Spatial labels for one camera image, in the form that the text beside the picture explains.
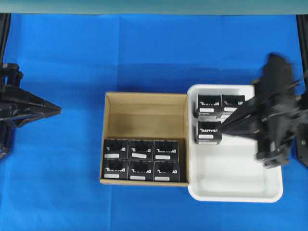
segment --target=open cardboard box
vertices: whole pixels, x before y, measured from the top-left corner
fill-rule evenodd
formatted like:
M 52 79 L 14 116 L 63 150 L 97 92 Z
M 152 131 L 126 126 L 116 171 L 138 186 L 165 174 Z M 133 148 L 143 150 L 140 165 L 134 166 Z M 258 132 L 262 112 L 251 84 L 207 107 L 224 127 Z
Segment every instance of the open cardboard box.
M 104 184 L 187 186 L 189 179 L 187 108 L 186 94 L 106 93 L 103 141 L 108 138 L 178 140 L 180 182 L 104 179 L 103 153 L 100 182 Z

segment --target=black box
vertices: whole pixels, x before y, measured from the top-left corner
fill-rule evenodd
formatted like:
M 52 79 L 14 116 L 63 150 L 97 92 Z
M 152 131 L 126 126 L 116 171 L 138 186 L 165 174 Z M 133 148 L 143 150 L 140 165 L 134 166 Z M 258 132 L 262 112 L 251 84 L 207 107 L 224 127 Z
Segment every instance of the black box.
M 130 140 L 128 158 L 130 160 L 153 160 L 153 141 Z
M 104 140 L 105 159 L 128 159 L 128 140 Z
M 179 142 L 154 141 L 154 160 L 179 161 Z
M 103 162 L 103 178 L 127 180 L 128 160 L 108 160 Z
M 217 119 L 221 116 L 220 95 L 198 95 L 195 116 L 207 119 Z
M 221 133 L 218 127 L 221 122 L 203 122 L 198 121 L 196 127 L 196 143 L 197 144 L 219 144 L 221 141 Z
M 222 119 L 228 118 L 239 106 L 245 102 L 244 95 L 222 95 Z
M 128 168 L 129 180 L 154 180 L 154 162 L 153 161 L 129 161 Z
M 180 165 L 174 161 L 155 161 L 154 181 L 180 181 Z

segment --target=white tray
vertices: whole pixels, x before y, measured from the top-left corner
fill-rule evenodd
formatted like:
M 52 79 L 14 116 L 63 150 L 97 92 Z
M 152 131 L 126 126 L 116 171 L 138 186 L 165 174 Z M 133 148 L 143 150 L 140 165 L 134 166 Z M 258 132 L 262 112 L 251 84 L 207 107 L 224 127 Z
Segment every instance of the white tray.
M 222 135 L 218 145 L 195 143 L 197 94 L 254 96 L 252 85 L 193 85 L 188 90 L 188 190 L 199 201 L 276 202 L 283 193 L 281 167 L 265 169 L 255 160 L 255 140 Z

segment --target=white sticker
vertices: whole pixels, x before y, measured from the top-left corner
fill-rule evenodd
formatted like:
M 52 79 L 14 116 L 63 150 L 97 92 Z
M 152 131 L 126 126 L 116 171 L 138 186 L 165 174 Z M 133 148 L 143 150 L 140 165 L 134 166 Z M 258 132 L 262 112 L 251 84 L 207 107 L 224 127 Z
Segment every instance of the white sticker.
M 214 135 L 199 135 L 199 139 L 213 139 Z
M 169 155 L 156 155 L 155 159 L 159 159 L 159 160 L 170 160 L 170 156 Z
M 213 108 L 200 108 L 200 112 L 214 112 Z
M 235 112 L 237 107 L 225 107 L 225 112 Z
M 145 180 L 145 177 L 142 176 L 130 176 L 131 180 Z
M 199 142 L 199 144 L 217 144 L 217 142 Z
M 119 158 L 119 154 L 105 154 L 105 158 Z
M 104 178 L 114 178 L 118 179 L 120 177 L 119 174 L 104 174 Z
M 136 158 L 142 158 L 142 159 L 146 158 L 145 154 L 140 154 L 140 153 L 132 153 L 131 156 L 136 157 Z
M 170 177 L 154 177 L 156 181 L 170 181 Z

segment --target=blue fabric surface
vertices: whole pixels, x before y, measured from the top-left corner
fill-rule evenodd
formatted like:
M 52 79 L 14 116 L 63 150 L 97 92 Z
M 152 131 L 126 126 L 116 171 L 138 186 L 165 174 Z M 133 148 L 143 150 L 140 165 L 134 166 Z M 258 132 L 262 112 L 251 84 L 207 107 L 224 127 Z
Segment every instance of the blue fabric surface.
M 106 91 L 250 84 L 272 51 L 302 77 L 295 16 L 13 15 L 5 61 L 62 114 L 16 131 L 0 162 L 0 230 L 307 230 L 308 170 L 294 159 L 273 204 L 99 183 Z

